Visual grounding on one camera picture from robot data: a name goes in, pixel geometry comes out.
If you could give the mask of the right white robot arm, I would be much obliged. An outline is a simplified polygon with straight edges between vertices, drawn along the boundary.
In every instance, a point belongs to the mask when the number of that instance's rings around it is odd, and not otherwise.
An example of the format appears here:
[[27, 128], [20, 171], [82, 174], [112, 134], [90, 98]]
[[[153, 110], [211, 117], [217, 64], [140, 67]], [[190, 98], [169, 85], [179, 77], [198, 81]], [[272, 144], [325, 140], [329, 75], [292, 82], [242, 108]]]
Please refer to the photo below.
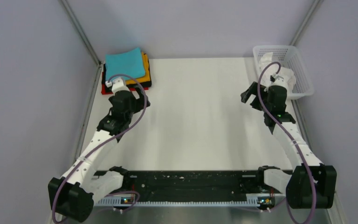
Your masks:
[[275, 188], [286, 196], [292, 209], [329, 209], [333, 206], [337, 172], [325, 165], [303, 139], [295, 118], [286, 111], [287, 90], [278, 85], [265, 87], [253, 82], [241, 94], [246, 103], [251, 95], [252, 108], [263, 112], [264, 124], [283, 148], [292, 167], [292, 174], [275, 166], [258, 169], [255, 187], [260, 192]]

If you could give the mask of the white t shirt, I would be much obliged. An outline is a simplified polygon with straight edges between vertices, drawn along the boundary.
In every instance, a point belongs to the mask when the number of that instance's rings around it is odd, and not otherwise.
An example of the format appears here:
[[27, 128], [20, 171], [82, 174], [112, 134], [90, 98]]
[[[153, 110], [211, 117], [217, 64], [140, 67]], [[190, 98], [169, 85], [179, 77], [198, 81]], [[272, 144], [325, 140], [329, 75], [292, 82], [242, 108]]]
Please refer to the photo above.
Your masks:
[[[268, 53], [264, 54], [258, 62], [260, 71], [263, 71], [265, 69], [265, 67], [267, 67], [272, 62], [273, 62], [273, 53], [268, 52]], [[280, 68], [280, 70], [277, 74], [279, 74], [282, 77], [285, 77], [288, 80], [288, 84], [289, 84], [288, 92], [292, 93], [293, 89], [294, 89], [294, 85], [296, 84], [296, 77], [294, 75], [293, 70], [285, 68], [282, 65], [280, 67], [278, 64], [271, 65], [264, 72], [264, 75], [262, 76], [262, 79], [261, 79], [261, 85], [269, 86], [271, 84], [270, 76], [276, 74], [276, 72], [279, 68]]]

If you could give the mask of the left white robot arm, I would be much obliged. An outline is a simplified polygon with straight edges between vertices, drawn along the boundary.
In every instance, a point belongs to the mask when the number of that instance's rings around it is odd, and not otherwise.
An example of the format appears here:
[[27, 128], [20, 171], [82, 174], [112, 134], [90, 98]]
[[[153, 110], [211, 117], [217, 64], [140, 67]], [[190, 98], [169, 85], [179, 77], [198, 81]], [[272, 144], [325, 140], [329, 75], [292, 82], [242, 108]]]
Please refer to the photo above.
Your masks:
[[93, 177], [108, 152], [140, 121], [133, 122], [132, 116], [138, 112], [144, 115], [150, 106], [143, 87], [135, 90], [138, 98], [126, 87], [116, 89], [109, 98], [111, 108], [99, 121], [85, 150], [68, 171], [48, 183], [53, 223], [61, 224], [67, 218], [83, 222], [94, 205], [110, 192], [125, 193], [130, 189], [130, 179], [115, 170], [107, 171], [98, 179]]

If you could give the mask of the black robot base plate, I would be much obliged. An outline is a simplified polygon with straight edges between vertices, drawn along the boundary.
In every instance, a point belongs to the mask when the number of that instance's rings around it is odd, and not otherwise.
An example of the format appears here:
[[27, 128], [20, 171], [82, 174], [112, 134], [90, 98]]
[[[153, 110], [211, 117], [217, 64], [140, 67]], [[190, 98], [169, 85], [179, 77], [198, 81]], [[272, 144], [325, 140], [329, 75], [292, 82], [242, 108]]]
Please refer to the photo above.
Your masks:
[[139, 202], [242, 202], [251, 194], [277, 196], [279, 191], [262, 184], [256, 170], [229, 171], [124, 171], [115, 192], [136, 191]]

